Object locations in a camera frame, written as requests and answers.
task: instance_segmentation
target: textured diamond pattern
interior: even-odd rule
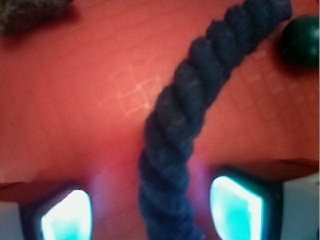
[[[316,0],[292,0],[294,15]],[[66,19],[0,39],[0,181],[76,179],[95,240],[145,239],[137,159],[143,127],[190,42],[241,0],[77,0]],[[245,58],[207,113],[190,161],[196,221],[209,213],[212,166],[319,160],[319,72],[279,59],[285,23]]]

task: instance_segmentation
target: glowing cyan light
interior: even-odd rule
[[[74,190],[42,218],[44,240],[90,240],[92,208],[89,195]]]
[[[263,199],[227,176],[217,177],[210,190],[216,232],[223,240],[260,240]]]

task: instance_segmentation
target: red-orange plastic surface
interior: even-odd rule
[[[146,239],[138,158],[144,122],[192,40],[242,0],[75,0],[66,18],[0,38],[0,182],[79,180],[94,240]],[[294,17],[317,0],[292,0]],[[319,71],[286,66],[283,23],[236,68],[206,115],[188,195],[207,239],[215,166],[319,160]]]

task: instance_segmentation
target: toy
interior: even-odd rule
[[[307,15],[292,20],[283,30],[280,53],[294,66],[319,67],[319,16]]]
[[[72,0],[0,1],[0,35],[27,30],[45,18],[60,18]]]
[[[139,205],[151,240],[204,239],[185,197],[193,140],[232,69],[291,11],[289,0],[247,0],[230,8],[224,21],[212,22],[206,38],[191,44],[189,60],[177,67],[174,83],[158,97],[146,121],[139,162]]]

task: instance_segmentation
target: rope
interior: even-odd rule
[[[173,84],[163,89],[146,120],[139,206],[150,240],[204,239],[185,197],[194,139],[232,69],[291,14],[290,0],[246,0],[192,42],[189,59],[177,67]]]

